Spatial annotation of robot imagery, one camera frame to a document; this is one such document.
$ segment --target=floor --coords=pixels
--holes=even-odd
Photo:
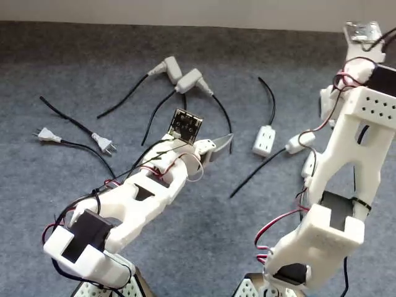
[[[123,255],[139,266],[159,297],[226,297],[244,274],[261,270],[253,238],[269,220],[292,209],[308,154],[280,155],[229,199],[262,161],[251,147],[271,105],[257,76],[277,99],[275,152],[293,135],[320,123],[319,90],[331,83],[345,53],[345,40],[337,33],[0,22],[0,295],[70,295],[77,284],[53,270],[43,253],[41,232],[54,214],[108,177],[91,154],[40,144],[32,136],[36,128],[47,127],[64,139],[92,144],[42,104],[40,95],[112,139],[118,151],[106,159],[120,173],[143,152],[140,141],[150,113],[172,86],[164,74],[151,77],[121,109],[101,120],[96,115],[167,56],[175,55],[184,73],[196,67],[204,74],[230,114],[234,152],[208,167],[198,184],[187,184]],[[394,53],[388,59],[395,64]],[[211,98],[193,90],[187,100],[189,111],[204,118],[200,139],[227,133]],[[179,97],[160,109],[146,147],[166,133],[177,107]],[[316,148],[325,149],[329,135],[328,128],[318,133]],[[366,241],[350,257],[347,296],[393,296],[396,289],[395,168],[392,146],[366,221]],[[329,189],[350,197],[351,168],[334,177]],[[264,242],[275,245],[297,224],[298,216],[284,219]],[[340,268],[313,294],[339,296],[343,289]]]

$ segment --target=circuit board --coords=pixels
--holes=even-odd
[[[202,119],[178,108],[173,115],[168,134],[180,139],[187,144],[193,145],[196,141]]]

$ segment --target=white outlet adapter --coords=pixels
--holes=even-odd
[[[253,152],[267,157],[271,154],[276,132],[271,126],[262,126],[253,145]]]

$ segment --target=white plastic bracket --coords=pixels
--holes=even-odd
[[[317,164],[308,199],[311,204],[322,199],[330,178],[347,163],[355,164],[356,196],[371,205],[381,181],[381,168],[396,130],[396,98],[366,87],[348,91],[321,161]],[[365,121],[370,133],[364,145],[356,143],[359,125]],[[369,210],[355,203],[354,217],[364,221]]]

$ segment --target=white plug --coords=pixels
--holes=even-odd
[[[150,70],[147,75],[151,76],[157,73],[166,72],[172,84],[176,85],[178,80],[183,76],[178,62],[174,56],[167,57],[159,65]]]
[[[60,143],[62,138],[53,134],[49,129],[44,127],[43,129],[37,129],[37,133],[33,133],[34,136],[37,136],[40,141],[53,141]]]
[[[275,141],[275,134],[271,126],[262,126],[254,142],[253,152],[263,157],[269,156]]]
[[[107,153],[111,155],[111,150],[116,151],[117,148],[113,145],[113,142],[107,138],[104,138],[102,136],[99,136],[96,133],[92,133],[91,137],[94,139],[94,141],[97,142],[100,150],[102,153]]]
[[[202,73],[200,73],[200,71],[196,68],[194,68],[192,71],[188,72],[185,76],[179,79],[174,89],[178,93],[184,94],[190,91],[195,86],[199,87],[209,96],[213,95],[213,91],[209,88],[208,84],[202,77]]]
[[[310,146],[315,141],[315,134],[313,132],[307,132],[300,136],[297,134],[293,136],[287,144],[285,145],[285,149],[288,151],[289,154],[293,155],[305,149],[302,145]]]

